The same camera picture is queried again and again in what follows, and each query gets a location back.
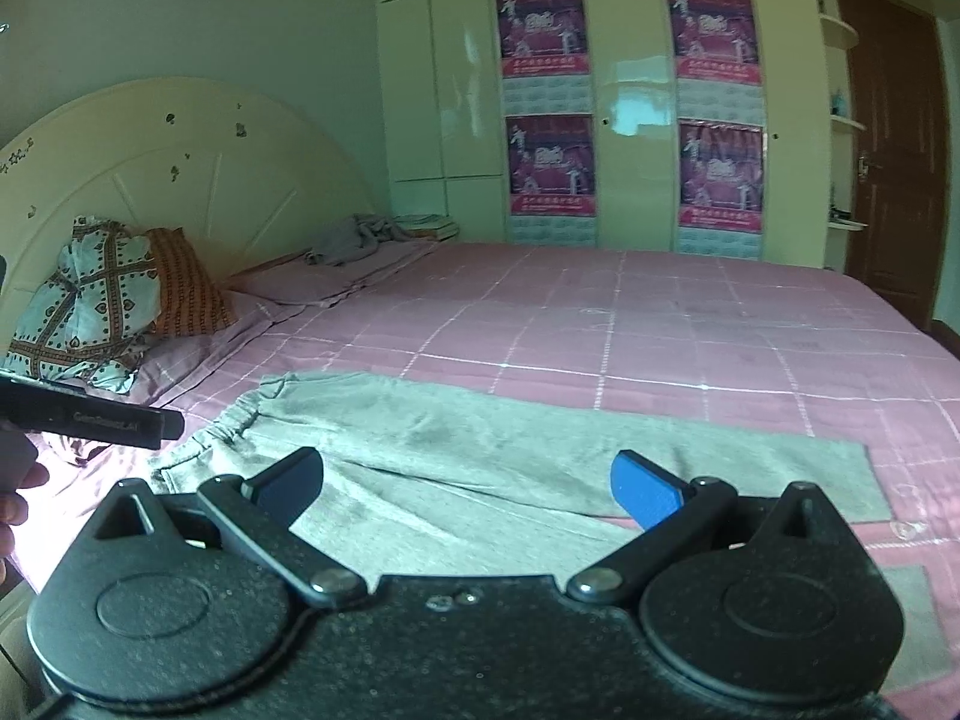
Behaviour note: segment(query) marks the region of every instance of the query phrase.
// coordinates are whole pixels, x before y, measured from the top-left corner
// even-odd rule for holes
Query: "finger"
[[[29,488],[43,487],[49,481],[50,471],[46,469],[46,466],[42,466],[40,463],[35,463],[34,466],[27,471],[27,475],[24,477],[23,483],[20,485],[20,489],[28,490]]]
[[[27,521],[27,515],[30,509],[22,496],[16,493],[4,493],[0,495],[0,522],[6,522],[8,525],[22,525]]]
[[[0,525],[0,555],[13,555],[13,531],[8,525]]]

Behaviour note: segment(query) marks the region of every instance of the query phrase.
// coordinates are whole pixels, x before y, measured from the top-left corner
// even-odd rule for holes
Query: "wooden door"
[[[853,117],[865,124],[854,149],[847,273],[920,329],[933,313],[944,252],[947,102],[933,18],[888,0],[839,0],[860,34],[850,52]]]

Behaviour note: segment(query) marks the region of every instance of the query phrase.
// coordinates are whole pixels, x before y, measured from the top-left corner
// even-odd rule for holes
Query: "wall shelf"
[[[834,16],[821,13],[820,25],[824,30],[824,43],[833,49],[851,50],[860,42],[860,36],[856,30]]]
[[[863,132],[867,129],[864,124],[855,122],[853,119],[848,119],[846,116],[837,116],[837,114],[830,114],[830,126],[833,127],[834,132],[844,132],[848,134],[856,134],[857,132]]]
[[[862,223],[862,221],[831,221],[827,224],[832,230],[843,230],[844,232],[860,232],[860,230],[866,229],[867,225]]]

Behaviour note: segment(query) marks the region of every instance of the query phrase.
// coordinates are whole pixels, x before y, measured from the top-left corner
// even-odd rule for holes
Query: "orange pillow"
[[[236,322],[229,301],[210,280],[182,228],[157,227],[145,234],[160,274],[157,336],[208,336]]]

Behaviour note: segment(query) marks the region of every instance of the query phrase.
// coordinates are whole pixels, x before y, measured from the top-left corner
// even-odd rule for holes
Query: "blue gripper pad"
[[[690,498],[690,485],[630,449],[622,450],[610,468],[613,498],[648,531],[678,512]]]

